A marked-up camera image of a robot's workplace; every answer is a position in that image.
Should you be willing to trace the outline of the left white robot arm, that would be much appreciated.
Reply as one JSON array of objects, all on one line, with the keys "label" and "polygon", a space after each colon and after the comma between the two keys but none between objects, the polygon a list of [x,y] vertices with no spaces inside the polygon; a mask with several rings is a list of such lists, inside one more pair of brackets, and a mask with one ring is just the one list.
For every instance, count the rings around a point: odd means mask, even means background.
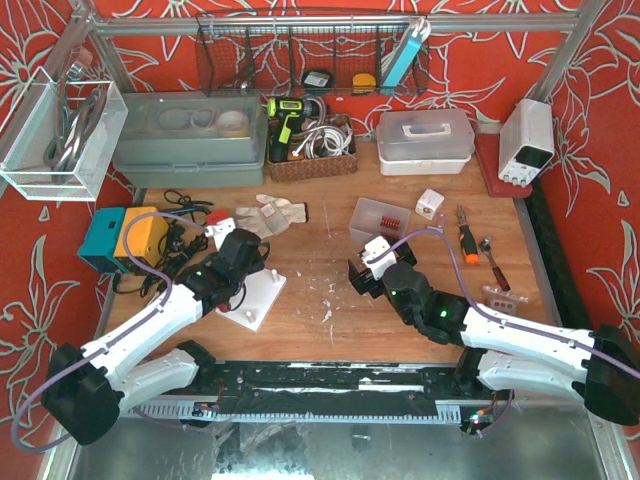
[{"label": "left white robot arm", "polygon": [[217,252],[183,269],[142,311],[97,340],[69,343],[53,355],[42,405],[80,445],[104,436],[122,413],[165,392],[210,386],[215,358],[193,340],[147,358],[210,311],[231,306],[251,274],[264,269],[270,245],[248,230],[227,234]]}]

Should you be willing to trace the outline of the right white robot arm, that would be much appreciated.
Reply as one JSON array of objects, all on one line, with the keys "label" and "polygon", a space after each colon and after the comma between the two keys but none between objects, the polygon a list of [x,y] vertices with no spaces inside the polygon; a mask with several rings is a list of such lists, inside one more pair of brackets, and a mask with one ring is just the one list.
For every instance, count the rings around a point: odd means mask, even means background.
[{"label": "right white robot arm", "polygon": [[574,399],[619,425],[639,423],[639,352],[617,328],[553,327],[504,314],[434,289],[415,270],[409,246],[376,256],[375,238],[361,253],[362,270],[348,266],[361,295],[385,296],[404,324],[430,341],[463,348],[462,380],[487,389],[526,390]]}]

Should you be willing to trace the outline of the beige work glove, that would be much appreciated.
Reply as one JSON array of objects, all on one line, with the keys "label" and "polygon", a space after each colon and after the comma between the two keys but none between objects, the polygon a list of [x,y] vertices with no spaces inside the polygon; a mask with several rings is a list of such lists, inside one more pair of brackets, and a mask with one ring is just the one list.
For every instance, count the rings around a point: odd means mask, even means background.
[{"label": "beige work glove", "polygon": [[286,198],[267,194],[256,194],[259,206],[237,207],[236,225],[266,239],[277,236],[292,224],[304,224],[309,221],[306,203],[292,203]]}]

